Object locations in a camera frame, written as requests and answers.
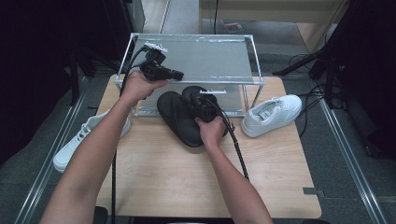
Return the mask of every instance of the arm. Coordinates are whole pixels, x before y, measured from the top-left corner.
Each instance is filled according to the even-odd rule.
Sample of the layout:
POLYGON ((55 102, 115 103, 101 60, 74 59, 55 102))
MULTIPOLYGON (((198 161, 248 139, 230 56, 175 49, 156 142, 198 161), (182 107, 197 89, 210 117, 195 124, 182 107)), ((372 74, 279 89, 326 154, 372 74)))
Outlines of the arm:
POLYGON ((148 82, 140 71, 129 76, 121 98, 76 149, 41 223, 92 223, 96 198, 129 112, 139 100, 166 84, 166 80, 148 82))
POLYGON ((196 119, 201 138, 219 181, 224 202, 235 223, 273 223, 257 190, 228 160, 219 146, 225 129, 221 117, 205 123, 196 119))

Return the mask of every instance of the floor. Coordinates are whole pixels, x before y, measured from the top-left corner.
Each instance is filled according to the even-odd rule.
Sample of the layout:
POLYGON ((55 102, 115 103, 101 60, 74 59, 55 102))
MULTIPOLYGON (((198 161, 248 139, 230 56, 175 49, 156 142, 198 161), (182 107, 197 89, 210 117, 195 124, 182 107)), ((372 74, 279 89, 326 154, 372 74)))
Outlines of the floor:
MULTIPOLYGON (((187 0, 143 0, 147 23, 145 33, 195 34, 197 20, 194 4, 187 0)), ((306 54, 296 25, 283 22, 239 21, 244 31, 254 34, 261 69, 265 76, 295 63, 306 54)), ((203 33, 212 34, 213 20, 203 20, 203 33)), ((227 34, 220 21, 217 32, 227 34)), ((316 84, 307 67, 282 77, 287 93, 301 95, 316 84)), ((70 92, 59 102, 32 142, 0 168, 0 222, 37 223, 61 175, 48 163, 56 150, 78 132, 80 124, 94 115, 100 104, 109 76, 114 72, 97 64, 95 78, 81 78, 85 91, 78 108, 69 105, 70 92), (63 123, 70 117, 71 123, 63 123), (64 137, 57 134, 64 131, 64 137)), ((316 97, 308 98, 308 103, 316 97)), ((323 102, 309 109, 307 116, 296 120, 304 153, 318 190, 322 208, 320 219, 331 223, 396 223, 396 162, 375 160, 345 110, 329 110, 323 102), (372 193, 366 198, 365 193, 372 193)), ((118 217, 117 223, 165 223, 169 219, 118 217)), ((206 223, 220 221, 205 220, 206 223)), ((275 219, 275 223, 302 223, 300 219, 275 219)))

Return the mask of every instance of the black slipper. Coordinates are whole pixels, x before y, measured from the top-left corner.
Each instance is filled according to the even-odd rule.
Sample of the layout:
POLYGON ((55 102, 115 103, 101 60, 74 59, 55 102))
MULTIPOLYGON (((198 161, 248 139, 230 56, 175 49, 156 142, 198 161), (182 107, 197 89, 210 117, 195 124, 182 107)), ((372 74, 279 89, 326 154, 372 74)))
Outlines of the black slipper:
POLYGON ((157 108, 166 124, 185 145, 200 147, 204 144, 195 117, 180 94, 165 92, 158 98, 157 108))
MULTIPOLYGON (((206 89, 200 86, 189 86, 183 90, 181 95, 187 99, 190 112, 194 117, 201 118, 204 122, 210 122, 219 114, 217 110, 220 109, 218 99, 213 94, 202 94, 200 91, 206 91, 206 89), (203 102, 204 105, 212 108, 203 111, 202 108, 199 108, 200 101, 203 102)), ((225 136, 227 132, 228 130, 225 129, 223 136, 225 136)))

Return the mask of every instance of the wooden table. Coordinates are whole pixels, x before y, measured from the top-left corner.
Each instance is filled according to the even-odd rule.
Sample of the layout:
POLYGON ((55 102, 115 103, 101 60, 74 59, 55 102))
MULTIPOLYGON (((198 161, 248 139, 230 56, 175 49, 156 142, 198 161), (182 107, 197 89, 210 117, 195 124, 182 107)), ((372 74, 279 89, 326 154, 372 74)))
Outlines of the wooden table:
MULTIPOLYGON (((119 97, 108 82, 98 114, 119 97)), ((285 95, 282 80, 266 77, 259 103, 285 95)), ((250 100, 257 86, 247 86, 250 100)), ((130 117, 132 129, 121 138, 117 161, 118 216, 229 217, 209 158, 203 147, 181 143, 161 117, 130 117)), ((262 196, 272 217, 316 218, 321 210, 295 124, 249 138, 240 129, 242 119, 232 119, 251 183, 262 196)), ((242 172, 229 134, 221 143, 242 172)), ((99 192, 97 205, 111 211, 111 169, 99 192)))

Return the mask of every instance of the sneaker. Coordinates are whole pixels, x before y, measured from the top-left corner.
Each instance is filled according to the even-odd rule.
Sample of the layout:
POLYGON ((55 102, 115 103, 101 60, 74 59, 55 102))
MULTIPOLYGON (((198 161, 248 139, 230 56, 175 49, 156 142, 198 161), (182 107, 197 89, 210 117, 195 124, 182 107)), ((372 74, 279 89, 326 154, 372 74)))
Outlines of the sneaker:
MULTIPOLYGON (((55 169, 61 173, 66 169, 67 163, 69 163, 70 159, 73 156, 78 145, 82 142, 82 140, 88 135, 88 133, 96 127, 96 125, 105 117, 108 113, 107 110, 105 113, 97 116, 90 117, 86 123, 81 125, 81 130, 68 142, 53 158, 53 166, 55 169)), ((131 121, 127 119, 122 128, 121 136, 123 137, 128 131, 131 129, 131 121)))
POLYGON ((301 112, 302 102, 296 95, 286 95, 264 101, 249 109, 242 120, 242 131, 257 137, 273 129, 291 124, 301 112))

